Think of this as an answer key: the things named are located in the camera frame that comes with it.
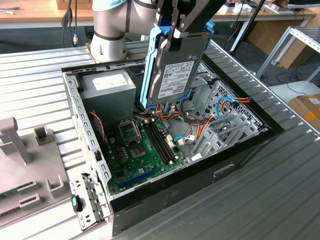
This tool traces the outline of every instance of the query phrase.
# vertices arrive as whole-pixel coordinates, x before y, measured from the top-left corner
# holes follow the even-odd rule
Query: ram slot
[[[154,123],[149,123],[144,126],[146,134],[148,134],[153,146],[161,157],[162,162],[167,165],[170,161],[175,160],[171,149],[169,148],[166,141],[163,139],[161,134],[158,131],[158,128]]]

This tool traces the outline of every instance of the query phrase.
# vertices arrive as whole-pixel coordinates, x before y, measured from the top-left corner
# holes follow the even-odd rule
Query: side panel
[[[260,147],[261,145],[248,148],[125,209],[114,212],[113,236],[224,178],[239,168],[242,162],[248,161],[252,153]]]

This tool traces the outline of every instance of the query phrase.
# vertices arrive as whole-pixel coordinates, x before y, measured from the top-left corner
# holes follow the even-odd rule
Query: wooden table
[[[60,27],[65,10],[58,10],[56,0],[1,0],[0,8],[21,7],[21,10],[13,10],[15,15],[0,12],[0,29],[24,29],[24,28],[50,28]],[[93,11],[81,10],[78,12],[79,26],[93,26]],[[243,13],[239,21],[247,22],[253,12]],[[270,20],[309,20],[316,14],[305,10],[304,14],[299,12],[295,15],[277,15],[272,12],[260,12],[256,17],[257,21]],[[238,17],[236,13],[217,13],[212,20],[214,22],[232,22]]]

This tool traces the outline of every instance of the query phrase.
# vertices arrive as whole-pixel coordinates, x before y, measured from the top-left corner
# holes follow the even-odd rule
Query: green motherboard
[[[135,124],[137,132],[140,134],[140,141],[132,141],[129,144],[125,144],[127,141],[123,136],[134,137],[133,127],[130,129],[129,126],[126,126],[124,130],[122,127],[122,131],[117,129],[107,136],[109,138],[107,164],[112,175],[108,187],[111,195],[118,194],[188,163],[184,154],[177,147],[173,149],[169,147],[167,142],[169,133],[164,123],[158,119],[151,125]],[[159,140],[167,146],[160,145]],[[164,159],[164,149],[171,151],[168,154],[173,156],[174,160]]]

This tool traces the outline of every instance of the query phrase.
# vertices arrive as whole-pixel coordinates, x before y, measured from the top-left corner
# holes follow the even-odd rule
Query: floor
[[[228,22],[218,22],[216,24],[216,29],[219,31],[219,33],[213,37],[213,40],[221,46],[224,46],[226,39],[232,31],[229,25],[230,23]],[[61,35],[62,28],[60,27],[30,28],[19,30],[0,29],[0,54],[62,48]],[[84,27],[78,28],[78,36],[82,45],[90,42],[90,39],[86,37]],[[128,34],[127,41],[129,40],[138,41],[140,40],[140,37],[137,35]],[[69,29],[64,34],[63,42],[65,47],[72,47]],[[234,38],[227,43],[226,50],[231,48],[233,42]],[[264,60],[267,58],[267,55],[250,42],[245,41],[241,43],[238,51],[236,52],[235,58],[250,71],[257,72]],[[297,69],[297,75],[299,79],[307,79],[309,75],[315,69],[317,69],[319,64],[320,54],[315,54],[314,57],[312,57],[307,63]],[[287,70],[285,68],[279,68],[277,66],[270,65],[262,80],[270,86],[287,83],[290,82],[288,77],[295,71],[296,69]],[[312,81],[315,85],[319,86],[320,74]]]

